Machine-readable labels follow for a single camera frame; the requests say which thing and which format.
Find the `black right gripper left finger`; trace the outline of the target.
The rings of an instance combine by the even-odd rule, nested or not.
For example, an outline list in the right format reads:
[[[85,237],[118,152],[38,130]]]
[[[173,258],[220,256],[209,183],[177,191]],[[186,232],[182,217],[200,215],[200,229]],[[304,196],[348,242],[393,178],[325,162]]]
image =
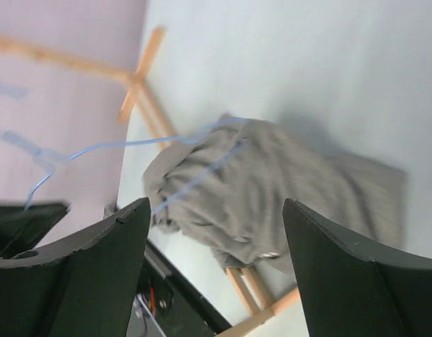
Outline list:
[[[47,245],[0,258],[0,336],[124,336],[151,208],[137,199]]]

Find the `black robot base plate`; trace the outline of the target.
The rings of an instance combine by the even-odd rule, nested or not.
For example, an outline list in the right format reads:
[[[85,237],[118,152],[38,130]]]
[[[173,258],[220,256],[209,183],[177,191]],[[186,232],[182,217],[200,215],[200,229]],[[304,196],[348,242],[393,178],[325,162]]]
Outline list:
[[[127,336],[216,336],[232,325],[147,242]]]

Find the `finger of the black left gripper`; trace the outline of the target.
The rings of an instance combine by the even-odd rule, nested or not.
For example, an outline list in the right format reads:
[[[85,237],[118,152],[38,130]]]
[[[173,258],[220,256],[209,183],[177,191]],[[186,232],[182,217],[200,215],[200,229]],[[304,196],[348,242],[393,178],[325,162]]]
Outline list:
[[[33,249],[69,211],[64,202],[0,204],[0,258]]]

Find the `blue wire hanger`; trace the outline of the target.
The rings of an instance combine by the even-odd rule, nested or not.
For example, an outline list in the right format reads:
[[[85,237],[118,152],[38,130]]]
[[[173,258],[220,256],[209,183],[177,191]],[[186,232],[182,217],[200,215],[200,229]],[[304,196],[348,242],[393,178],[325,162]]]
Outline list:
[[[203,127],[195,136],[193,137],[183,137],[183,136],[169,136],[164,138],[154,138],[148,140],[136,140],[136,141],[128,141],[128,142],[119,142],[119,143],[100,143],[90,147],[86,147],[79,152],[76,152],[72,155],[64,155],[61,154],[51,148],[42,148],[33,143],[32,141],[22,137],[21,135],[10,131],[3,130],[0,128],[0,140],[16,147],[23,152],[26,152],[34,162],[35,165],[40,167],[45,171],[45,176],[29,191],[24,210],[28,210],[33,202],[33,197],[36,191],[52,176],[56,171],[57,163],[66,163],[69,161],[73,161],[76,158],[104,148],[111,147],[139,147],[143,145],[157,144],[157,143],[166,143],[177,141],[179,143],[185,145],[195,145],[198,143],[202,143],[209,135],[211,131],[214,131],[217,128],[221,128],[223,126],[233,124],[233,123],[243,123],[246,122],[247,118],[242,117],[228,117],[220,119],[214,124],[207,125]],[[236,141],[235,145],[233,145],[220,159],[208,164],[205,169],[198,174],[195,178],[191,179],[190,182],[186,183],[183,188],[181,188],[178,192],[174,193],[172,196],[167,197],[165,201],[162,201],[159,206],[154,208],[151,212],[153,215],[160,213],[160,211],[164,210],[166,207],[170,206],[174,201],[183,197],[188,191],[190,191],[193,187],[200,184],[207,176],[216,172],[221,166],[223,166],[230,158],[232,158],[240,149],[245,147],[247,143],[246,139],[241,139]]]

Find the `grey adidas t shirt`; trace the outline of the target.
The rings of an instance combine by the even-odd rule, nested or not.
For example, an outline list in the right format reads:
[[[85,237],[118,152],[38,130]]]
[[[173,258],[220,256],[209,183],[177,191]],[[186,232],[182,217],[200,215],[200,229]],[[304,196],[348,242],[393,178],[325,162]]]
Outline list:
[[[233,121],[150,163],[151,224],[210,248],[223,269],[264,261],[292,274],[283,205],[294,199],[393,248],[403,245],[405,174],[352,154],[321,154],[268,121]]]

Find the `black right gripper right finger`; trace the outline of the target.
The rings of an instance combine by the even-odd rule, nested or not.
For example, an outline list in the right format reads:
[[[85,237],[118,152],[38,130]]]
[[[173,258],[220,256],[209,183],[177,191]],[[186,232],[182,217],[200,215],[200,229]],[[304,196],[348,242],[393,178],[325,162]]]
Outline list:
[[[310,336],[432,336],[432,259],[286,199],[283,222]]]

